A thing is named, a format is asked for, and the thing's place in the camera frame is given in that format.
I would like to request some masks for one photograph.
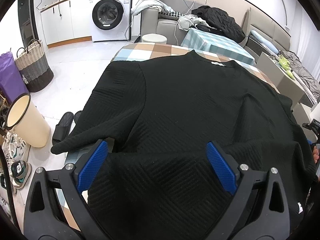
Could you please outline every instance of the black sweater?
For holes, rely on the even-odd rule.
[[[88,194],[115,239],[202,239],[231,200],[205,154],[215,140],[238,163],[279,170],[291,230],[315,177],[292,101],[235,61],[183,56],[109,64],[54,154],[115,139]]]

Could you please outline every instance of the person's hand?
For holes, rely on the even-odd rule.
[[[315,160],[315,163],[317,163],[319,159],[319,150],[316,147],[314,147],[312,154],[313,154],[313,159]]]

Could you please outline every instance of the slipper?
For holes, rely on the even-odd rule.
[[[52,135],[52,145],[62,142],[70,132],[71,124],[73,121],[73,113],[66,112],[59,123],[56,125],[56,129]]]
[[[78,122],[78,119],[79,119],[81,113],[82,113],[82,110],[75,113],[75,116],[73,117],[73,120],[75,120],[75,123]]]

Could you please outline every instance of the purple bag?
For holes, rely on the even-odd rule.
[[[29,92],[14,62],[11,51],[0,55],[0,89],[9,104],[22,93]]]

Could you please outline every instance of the light blue pillow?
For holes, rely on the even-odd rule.
[[[276,53],[277,55],[279,54],[279,50],[268,40],[266,40],[264,37],[262,37],[259,33],[256,31],[252,30],[251,31],[252,35],[256,37],[258,41],[266,45],[269,49],[271,49],[272,52]]]

